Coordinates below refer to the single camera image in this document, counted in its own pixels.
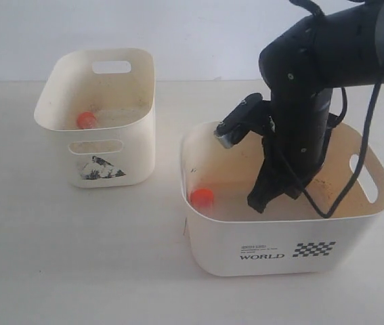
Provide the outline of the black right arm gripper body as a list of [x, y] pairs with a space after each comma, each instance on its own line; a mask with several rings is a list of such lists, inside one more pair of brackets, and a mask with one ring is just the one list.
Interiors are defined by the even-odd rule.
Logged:
[[262, 138], [264, 160], [254, 186], [254, 199], [273, 200], [283, 194], [296, 200], [313, 178], [311, 171], [294, 170], [277, 142], [274, 122], [270, 115], [263, 120]]

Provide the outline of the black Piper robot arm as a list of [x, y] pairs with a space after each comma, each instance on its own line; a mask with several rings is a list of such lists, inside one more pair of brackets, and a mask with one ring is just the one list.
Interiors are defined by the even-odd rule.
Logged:
[[341, 122], [330, 113], [335, 89], [372, 86], [374, 111], [384, 85], [384, 1], [330, 15], [315, 7], [261, 51], [259, 70], [270, 100], [262, 106], [264, 160], [247, 202], [260, 213], [283, 194], [305, 194], [321, 170]]

